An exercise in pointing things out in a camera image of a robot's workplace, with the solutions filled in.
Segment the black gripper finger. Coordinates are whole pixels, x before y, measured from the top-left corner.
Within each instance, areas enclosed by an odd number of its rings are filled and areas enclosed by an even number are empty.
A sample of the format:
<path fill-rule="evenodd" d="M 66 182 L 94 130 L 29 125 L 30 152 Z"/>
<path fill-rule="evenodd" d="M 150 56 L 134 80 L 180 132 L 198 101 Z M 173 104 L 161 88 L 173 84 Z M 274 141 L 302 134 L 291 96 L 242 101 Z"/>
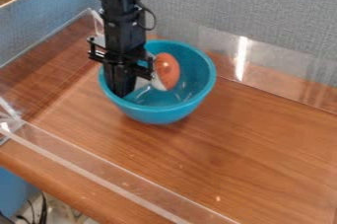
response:
<path fill-rule="evenodd" d="M 137 76 L 125 64 L 105 64 L 104 78 L 109 90 L 120 98 L 133 92 Z"/>

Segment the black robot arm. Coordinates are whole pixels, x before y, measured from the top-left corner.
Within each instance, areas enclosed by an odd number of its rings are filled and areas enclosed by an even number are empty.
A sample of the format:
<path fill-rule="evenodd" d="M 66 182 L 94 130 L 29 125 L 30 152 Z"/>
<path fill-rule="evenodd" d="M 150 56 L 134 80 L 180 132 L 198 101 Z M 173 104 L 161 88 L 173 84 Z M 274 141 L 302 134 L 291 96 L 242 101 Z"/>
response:
<path fill-rule="evenodd" d="M 112 93 L 128 96 L 136 88 L 137 78 L 150 80 L 154 58 L 146 52 L 146 14 L 153 11 L 141 0 L 100 0 L 102 37 L 89 37 L 88 57 L 102 64 L 102 76 Z"/>

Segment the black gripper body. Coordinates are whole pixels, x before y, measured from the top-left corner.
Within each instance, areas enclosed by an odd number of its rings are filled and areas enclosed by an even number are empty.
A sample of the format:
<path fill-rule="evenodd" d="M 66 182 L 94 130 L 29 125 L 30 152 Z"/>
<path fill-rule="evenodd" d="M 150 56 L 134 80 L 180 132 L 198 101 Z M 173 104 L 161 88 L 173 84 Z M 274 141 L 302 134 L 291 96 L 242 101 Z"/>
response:
<path fill-rule="evenodd" d="M 88 58 L 100 62 L 124 65 L 130 72 L 146 80 L 154 77 L 154 56 L 145 50 L 142 45 L 126 52 L 110 51 L 105 47 L 104 35 L 89 37 Z"/>

